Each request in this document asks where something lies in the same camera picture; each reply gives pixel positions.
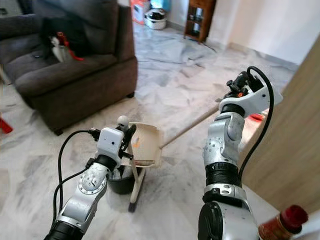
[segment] white marble floor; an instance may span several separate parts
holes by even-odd
[[[28,108],[15,89],[3,86],[2,117],[13,127],[1,135],[0,239],[43,239],[52,221],[53,190],[58,183],[57,158],[64,139],[73,131],[114,126],[118,116],[160,128],[164,137],[174,135],[216,104],[249,65],[261,68],[282,89],[293,72],[262,59],[256,52],[218,50],[183,39],[173,29],[153,31],[134,26],[139,75],[135,98],[124,99],[66,129],[61,136],[50,132],[39,115]],[[134,214],[128,213],[129,195],[110,190],[84,240],[175,240],[196,239],[198,216],[203,205],[205,169],[202,146],[214,116],[163,150],[163,165],[149,169]],[[254,122],[247,120],[244,141]],[[96,149],[92,138],[76,136],[66,147],[63,176],[83,169]],[[75,180],[64,187],[65,199],[75,189]],[[277,213],[247,189],[258,223]]]

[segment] cable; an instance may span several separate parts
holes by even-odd
[[[246,71],[247,71],[249,76],[251,76],[250,70],[254,70],[256,73],[258,73],[260,75],[260,77],[263,79],[263,81],[265,82],[265,84],[266,84],[266,86],[268,88],[268,92],[269,92],[270,104],[269,104],[268,116],[266,117],[265,124],[263,126],[262,132],[261,132],[259,138],[257,139],[257,141],[255,142],[255,144],[250,149],[249,153],[247,154],[247,156],[245,157],[245,159],[244,159],[244,161],[243,161],[243,163],[241,165],[241,168],[240,168],[240,171],[239,171],[239,179],[241,181],[242,181],[242,175],[244,173],[245,167],[246,167],[251,155],[254,153],[254,151],[256,150],[257,146],[260,144],[261,140],[264,138],[264,136],[266,134],[266,131],[267,131],[267,129],[269,127],[269,124],[270,124],[270,121],[271,121],[272,114],[274,112],[274,104],[275,104],[274,91],[273,91],[272,85],[271,85],[269,79],[267,78],[267,76],[259,68],[255,67],[255,66],[249,66],[247,68]]]
[[[67,138],[66,140],[64,141],[64,143],[62,144],[61,148],[60,148],[60,152],[59,152],[59,156],[58,156],[58,176],[59,176],[59,185],[60,185],[60,202],[59,202],[59,211],[62,210],[63,208],[63,204],[64,204],[64,190],[63,190],[63,186],[62,186],[62,171],[61,171],[61,158],[62,158],[62,153],[65,149],[65,146],[67,145],[68,141],[76,134],[79,134],[79,133],[89,133],[88,130],[78,130],[78,131],[75,131],[73,133],[71,133]]]
[[[54,194],[53,194],[53,219],[52,219],[52,224],[51,224],[51,228],[53,227],[56,218],[57,218],[57,194],[58,194],[58,190],[61,189],[62,185],[66,182],[69,181],[70,179],[84,173],[87,170],[87,168],[83,169],[82,171],[67,177],[66,179],[64,179],[63,181],[61,181],[61,183],[58,184],[58,186],[55,188],[54,190]]]

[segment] bottle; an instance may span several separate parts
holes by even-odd
[[[258,228],[261,240],[289,240],[302,230],[302,224],[308,221],[306,211],[292,205],[273,219],[261,224]]]

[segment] sofa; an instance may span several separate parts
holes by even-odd
[[[123,98],[137,85],[131,9],[117,0],[34,0],[34,14],[0,19],[0,64],[25,103],[57,135]],[[80,17],[94,54],[83,61],[43,57],[44,18]]]

